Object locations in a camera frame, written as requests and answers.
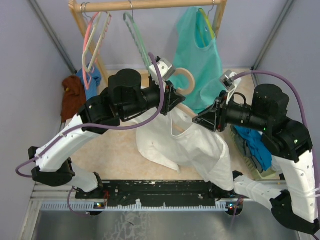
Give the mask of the beige wooden hanger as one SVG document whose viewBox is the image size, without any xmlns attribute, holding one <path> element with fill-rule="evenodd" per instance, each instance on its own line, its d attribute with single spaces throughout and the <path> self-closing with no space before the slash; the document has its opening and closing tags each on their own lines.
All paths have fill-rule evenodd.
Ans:
<svg viewBox="0 0 320 240">
<path fill-rule="evenodd" d="M 195 82 L 194 76 L 192 75 L 192 73 L 190 71 L 188 71 L 185 68 L 177 68 L 174 71 L 173 75 L 174 76 L 183 75 L 188 81 L 188 87 L 187 88 L 180 88 L 180 87 L 177 88 L 176 92 L 178 94 L 189 95 L 190 93 L 192 93 L 194 91 L 195 86 L 196 86 L 196 82 Z M 191 118 L 195 118 L 195 117 L 198 116 L 190 108 L 188 108 L 187 106 L 185 106 L 182 103 L 178 104 L 176 106 L 176 108 L 178 108 L 179 110 L 181 110 L 182 112 L 184 112 L 185 114 L 187 114 Z"/>
</svg>

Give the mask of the white t-shirt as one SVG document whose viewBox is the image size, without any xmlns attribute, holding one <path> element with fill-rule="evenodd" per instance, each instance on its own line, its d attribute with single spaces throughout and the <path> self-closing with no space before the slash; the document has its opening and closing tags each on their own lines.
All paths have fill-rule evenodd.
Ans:
<svg viewBox="0 0 320 240">
<path fill-rule="evenodd" d="M 177 172 L 181 166 L 193 167 L 205 182 L 225 191 L 234 189 L 228 144 L 217 133 L 193 123 L 178 108 L 137 128 L 136 144 L 151 162 Z"/>
</svg>

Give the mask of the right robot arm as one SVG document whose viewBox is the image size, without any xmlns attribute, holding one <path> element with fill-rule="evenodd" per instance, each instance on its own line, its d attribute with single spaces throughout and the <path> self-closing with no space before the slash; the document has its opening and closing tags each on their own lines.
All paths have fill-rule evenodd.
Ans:
<svg viewBox="0 0 320 240">
<path fill-rule="evenodd" d="M 267 187 L 237 174 L 223 185 L 229 198 L 248 197 L 271 211 L 284 227 L 314 235 L 320 229 L 312 140 L 308 128 L 287 116 L 290 98 L 276 85 L 255 88 L 252 104 L 238 104 L 222 91 L 193 122 L 212 132 L 227 125 L 257 130 L 263 145 L 282 169 L 287 189 Z"/>
</svg>

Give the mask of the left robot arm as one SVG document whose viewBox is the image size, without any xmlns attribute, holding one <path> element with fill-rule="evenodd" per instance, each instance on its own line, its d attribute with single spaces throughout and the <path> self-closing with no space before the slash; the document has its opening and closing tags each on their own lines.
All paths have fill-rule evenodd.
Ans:
<svg viewBox="0 0 320 240">
<path fill-rule="evenodd" d="M 142 88 L 142 76 L 134 69 L 122 69 L 110 76 L 107 88 L 90 98 L 64 130 L 45 146 L 29 148 L 29 155 L 35 158 L 36 164 L 31 178 L 50 187 L 69 185 L 95 199 L 101 197 L 104 186 L 99 174 L 78 167 L 71 155 L 108 130 L 125 130 L 122 122 L 149 110 L 156 109 L 156 112 L 146 123 L 158 114 L 167 115 L 194 89 L 194 81 L 186 89 L 176 88 L 166 74 L 161 74 L 160 86 L 156 71 L 151 72 L 147 88 Z"/>
</svg>

